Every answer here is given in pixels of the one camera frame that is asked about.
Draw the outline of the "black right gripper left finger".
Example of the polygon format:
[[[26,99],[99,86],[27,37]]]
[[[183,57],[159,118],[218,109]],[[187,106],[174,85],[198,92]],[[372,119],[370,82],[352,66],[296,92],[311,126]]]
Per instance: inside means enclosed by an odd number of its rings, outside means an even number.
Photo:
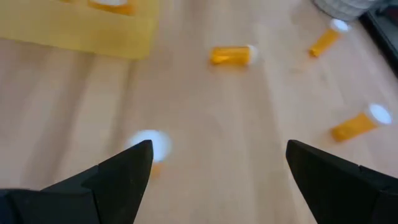
[[[0,224],[133,224],[152,159],[145,140],[42,190],[0,189]]]

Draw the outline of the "small orange pill bottle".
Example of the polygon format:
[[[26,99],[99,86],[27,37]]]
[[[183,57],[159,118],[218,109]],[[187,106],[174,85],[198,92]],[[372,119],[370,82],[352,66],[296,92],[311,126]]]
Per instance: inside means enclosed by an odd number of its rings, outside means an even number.
[[[153,163],[150,177],[156,178],[162,169],[162,165],[172,150],[172,141],[170,137],[163,131],[155,129],[140,130],[131,136],[125,144],[126,148],[130,148],[142,141],[151,140],[153,148]]]
[[[330,134],[336,142],[343,142],[373,129],[388,126],[392,122],[392,116],[387,108],[377,103],[370,103],[355,116],[331,128]]]
[[[253,45],[213,47],[210,62],[215,65],[250,65],[257,60],[258,49]]]
[[[308,52],[312,57],[319,57],[328,50],[343,34],[349,32],[350,26],[342,20],[332,19],[329,28],[322,36],[309,48]]]

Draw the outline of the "yellow translucent plastic bin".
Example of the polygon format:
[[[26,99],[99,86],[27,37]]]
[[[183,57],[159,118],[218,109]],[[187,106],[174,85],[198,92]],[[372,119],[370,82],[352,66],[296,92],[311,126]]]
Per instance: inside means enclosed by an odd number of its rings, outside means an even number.
[[[130,15],[90,0],[0,0],[0,37],[94,54],[141,59],[149,54],[159,0],[129,0]]]

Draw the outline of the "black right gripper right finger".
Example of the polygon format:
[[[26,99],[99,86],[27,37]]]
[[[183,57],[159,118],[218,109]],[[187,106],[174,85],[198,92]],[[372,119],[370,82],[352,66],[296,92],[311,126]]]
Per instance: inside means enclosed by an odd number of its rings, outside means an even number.
[[[398,224],[398,179],[298,140],[287,163],[317,224]]]

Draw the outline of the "succulent in white patterned pot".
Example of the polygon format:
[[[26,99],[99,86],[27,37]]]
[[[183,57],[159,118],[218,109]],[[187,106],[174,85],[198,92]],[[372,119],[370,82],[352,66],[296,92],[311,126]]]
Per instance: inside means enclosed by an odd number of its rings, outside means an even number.
[[[312,0],[313,4],[332,18],[353,21],[385,0]]]

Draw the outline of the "large orange pill bottle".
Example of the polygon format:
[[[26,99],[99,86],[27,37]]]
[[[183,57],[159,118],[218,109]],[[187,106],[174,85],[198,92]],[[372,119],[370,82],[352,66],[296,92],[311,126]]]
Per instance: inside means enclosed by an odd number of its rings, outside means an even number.
[[[87,0],[88,6],[101,10],[131,16],[134,14],[134,0]]]

